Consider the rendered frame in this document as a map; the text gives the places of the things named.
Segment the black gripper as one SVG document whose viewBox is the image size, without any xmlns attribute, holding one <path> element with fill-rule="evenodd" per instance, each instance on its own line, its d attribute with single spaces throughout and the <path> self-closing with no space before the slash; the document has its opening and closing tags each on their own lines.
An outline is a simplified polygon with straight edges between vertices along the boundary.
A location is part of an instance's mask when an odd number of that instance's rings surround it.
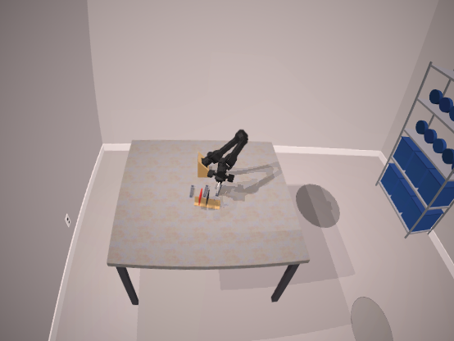
<svg viewBox="0 0 454 341">
<path fill-rule="evenodd" d="M 214 173 L 215 171 L 214 170 L 209 170 L 208 173 L 207 173 L 207 177 L 212 177 L 213 175 L 215 176 L 215 179 L 216 179 L 216 176 L 217 176 L 217 173 Z M 226 179 L 228 182 L 233 182 L 234 180 L 234 175 L 231 175 L 229 174 L 229 176 L 225 175 Z"/>
</svg>

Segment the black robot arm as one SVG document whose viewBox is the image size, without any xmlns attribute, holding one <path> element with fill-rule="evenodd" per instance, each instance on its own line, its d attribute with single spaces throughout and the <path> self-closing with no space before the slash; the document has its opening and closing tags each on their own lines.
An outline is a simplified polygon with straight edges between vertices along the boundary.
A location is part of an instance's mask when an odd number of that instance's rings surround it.
<svg viewBox="0 0 454 341">
<path fill-rule="evenodd" d="M 230 170 L 235 162 L 237 161 L 237 156 L 247 144 L 248 141 L 248 134 L 244 130 L 239 130 L 233 139 L 231 139 L 225 146 L 223 146 L 219 150 L 215 150 L 214 152 L 208 152 L 207 156 L 202 158 L 202 164 L 207 168 L 212 162 L 216 164 L 218 162 L 217 168 L 217 176 L 216 182 L 224 182 L 226 180 L 225 173 L 226 170 Z M 236 145 L 237 144 L 237 145 Z M 234 145 L 234 150 L 229 153 L 227 156 L 223 157 L 223 155 L 228 152 Z M 229 167 L 226 165 L 229 165 Z"/>
</svg>

